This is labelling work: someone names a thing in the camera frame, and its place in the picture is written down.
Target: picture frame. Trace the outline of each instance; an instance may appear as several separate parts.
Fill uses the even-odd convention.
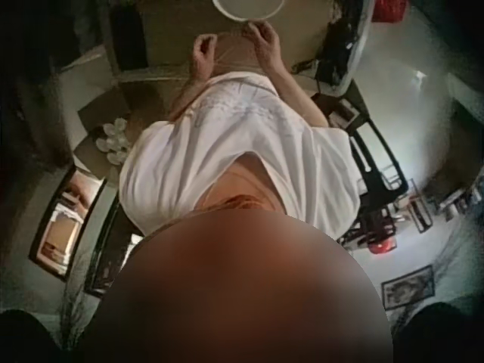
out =
[[[72,165],[57,187],[37,228],[29,259],[67,281],[79,242],[106,180]]]
[[[385,311],[397,309],[435,296],[435,280],[431,265],[381,284]]]

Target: black chair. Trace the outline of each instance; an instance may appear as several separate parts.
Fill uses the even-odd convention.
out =
[[[369,125],[371,127],[375,135],[378,137],[378,140],[383,145],[383,148],[387,152],[388,157],[392,162],[392,166],[395,168],[397,176],[400,180],[399,186],[396,189],[392,190],[388,188],[386,179],[382,176],[377,164],[368,150],[367,145],[363,141],[361,135],[358,133],[358,129],[360,129],[363,125]],[[361,176],[363,177],[363,181],[365,182],[367,188],[367,192],[361,195],[359,215],[380,211],[388,204],[395,202],[398,197],[402,196],[408,191],[407,179],[403,174],[402,168],[400,168],[399,162],[393,155],[385,139],[380,134],[380,131],[377,129],[370,117],[360,115],[348,125],[346,132],[348,132],[350,138],[358,145],[358,148],[361,151],[360,154],[355,145],[353,143],[351,144],[353,158],[355,159],[356,165],[360,170]]]

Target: finger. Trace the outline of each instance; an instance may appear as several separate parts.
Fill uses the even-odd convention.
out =
[[[209,36],[207,51],[206,51],[206,55],[208,57],[211,57],[211,58],[215,57],[215,49],[217,48],[217,40],[218,40],[218,37],[217,37],[216,34],[211,34]]]
[[[247,23],[247,38],[252,42],[265,42],[259,28],[253,21]]]
[[[194,55],[199,55],[202,53],[202,44],[203,44],[203,40],[205,39],[205,35],[202,34],[201,36],[198,36],[196,39],[195,39],[195,42],[194,42]]]
[[[256,26],[267,42],[273,43],[279,38],[278,33],[267,20],[256,22]]]

